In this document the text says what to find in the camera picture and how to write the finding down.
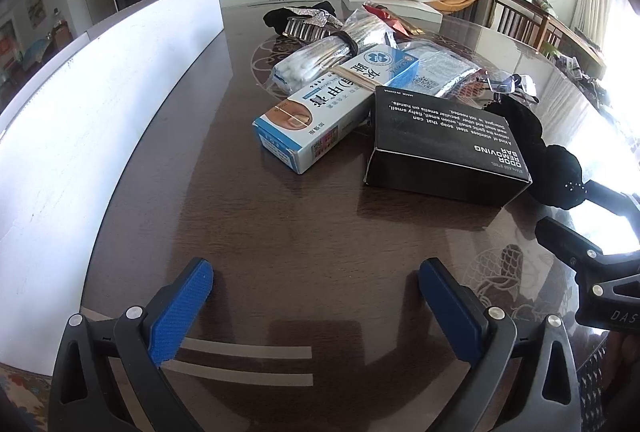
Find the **person right hand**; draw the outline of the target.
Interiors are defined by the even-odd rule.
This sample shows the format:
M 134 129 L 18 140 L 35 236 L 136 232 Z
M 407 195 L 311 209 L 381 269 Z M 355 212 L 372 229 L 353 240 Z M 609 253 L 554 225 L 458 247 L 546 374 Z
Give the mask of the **person right hand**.
M 617 374 L 638 358 L 638 334 L 610 331 L 606 338 L 606 352 L 602 363 L 603 388 L 608 389 Z

